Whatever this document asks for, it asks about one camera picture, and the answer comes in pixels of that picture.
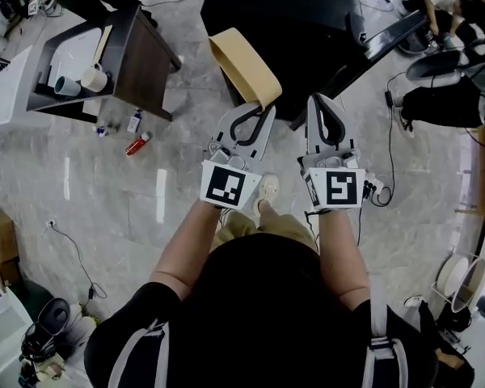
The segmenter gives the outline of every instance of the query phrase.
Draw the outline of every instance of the marble floor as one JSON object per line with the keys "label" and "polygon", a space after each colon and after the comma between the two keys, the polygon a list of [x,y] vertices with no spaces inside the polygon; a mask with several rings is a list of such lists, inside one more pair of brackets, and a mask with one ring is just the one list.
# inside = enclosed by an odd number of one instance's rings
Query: marble floor
{"label": "marble floor", "polygon": [[[144,3],[167,0],[142,0]],[[383,0],[361,0],[388,10]],[[169,238],[175,232],[200,187],[201,151],[230,97],[209,52],[200,18],[203,0],[187,0],[150,8],[160,32],[184,56],[183,68],[167,83],[165,108],[177,115],[172,124],[144,114],[141,130],[154,138],[127,158],[133,139],[125,131],[133,107],[117,101],[101,106],[102,123],[121,130],[98,138],[90,124],[54,117],[49,129],[0,133],[0,207],[15,221],[21,266],[25,274],[69,302],[85,302],[86,277],[75,249],[64,237],[46,229],[50,219],[69,234],[82,251],[90,276],[107,292],[88,309],[107,318],[146,282]],[[396,11],[363,6],[370,36],[397,20]],[[80,23],[65,11],[56,19],[35,18],[15,31],[5,58],[30,44]],[[386,82],[412,60],[391,53],[337,99],[356,124],[361,165],[392,185],[388,154],[389,112]],[[412,86],[396,79],[396,93]],[[416,124],[416,138],[406,140],[394,127],[391,149],[395,191],[391,204],[380,209],[365,203],[361,218],[361,251],[370,270],[384,276],[389,303],[405,315],[403,301],[413,293],[429,296],[441,263],[451,251],[471,250],[479,220],[458,217],[454,210],[469,196],[474,149],[455,129]],[[310,200],[291,157],[306,150],[304,131],[290,131],[277,121],[265,155],[270,172],[279,175],[276,208],[305,222]],[[70,196],[64,195],[68,158]],[[165,189],[157,188],[157,173],[167,174]],[[157,203],[164,213],[156,214]],[[358,231],[358,212],[351,212]]]}

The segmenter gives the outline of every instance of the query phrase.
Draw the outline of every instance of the white cup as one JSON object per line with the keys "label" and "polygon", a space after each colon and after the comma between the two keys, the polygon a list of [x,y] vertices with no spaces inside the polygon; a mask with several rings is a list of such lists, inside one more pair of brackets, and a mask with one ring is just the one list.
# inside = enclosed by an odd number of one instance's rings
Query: white cup
{"label": "white cup", "polygon": [[66,76],[60,76],[54,86],[54,92],[58,95],[77,96],[80,91],[81,85]]}
{"label": "white cup", "polygon": [[82,87],[93,92],[100,92],[106,87],[107,83],[108,76],[103,72],[103,67],[99,63],[95,63],[94,67],[86,69],[81,77]]}

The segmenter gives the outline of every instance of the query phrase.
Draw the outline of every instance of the khaki pants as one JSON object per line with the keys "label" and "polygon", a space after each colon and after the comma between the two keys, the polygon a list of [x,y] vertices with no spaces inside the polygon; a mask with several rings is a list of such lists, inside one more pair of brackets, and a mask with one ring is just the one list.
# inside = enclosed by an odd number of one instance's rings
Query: khaki pants
{"label": "khaki pants", "polygon": [[212,250],[234,238],[248,236],[250,234],[269,233],[296,240],[316,251],[312,235],[295,217],[290,214],[274,217],[262,226],[255,223],[244,214],[232,211],[228,214],[228,221],[213,238]]}

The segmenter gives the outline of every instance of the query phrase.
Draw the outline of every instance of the black hair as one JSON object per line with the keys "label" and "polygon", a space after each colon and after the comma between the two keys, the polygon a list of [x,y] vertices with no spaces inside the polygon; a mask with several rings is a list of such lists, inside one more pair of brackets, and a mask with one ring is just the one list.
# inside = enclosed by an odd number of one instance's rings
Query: black hair
{"label": "black hair", "polygon": [[483,0],[461,0],[462,17],[468,23],[485,23],[485,2]]}

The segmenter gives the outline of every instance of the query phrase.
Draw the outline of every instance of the mug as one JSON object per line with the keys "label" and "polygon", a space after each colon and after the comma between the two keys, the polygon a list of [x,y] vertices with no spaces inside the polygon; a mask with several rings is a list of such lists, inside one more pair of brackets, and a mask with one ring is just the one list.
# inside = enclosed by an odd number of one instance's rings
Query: mug
{"label": "mug", "polygon": [[84,71],[81,77],[81,85],[93,92],[100,92],[108,83],[108,76],[103,72],[103,67],[99,63]]}
{"label": "mug", "polygon": [[54,85],[54,92],[58,95],[77,96],[81,91],[81,85],[66,76],[60,76]]}

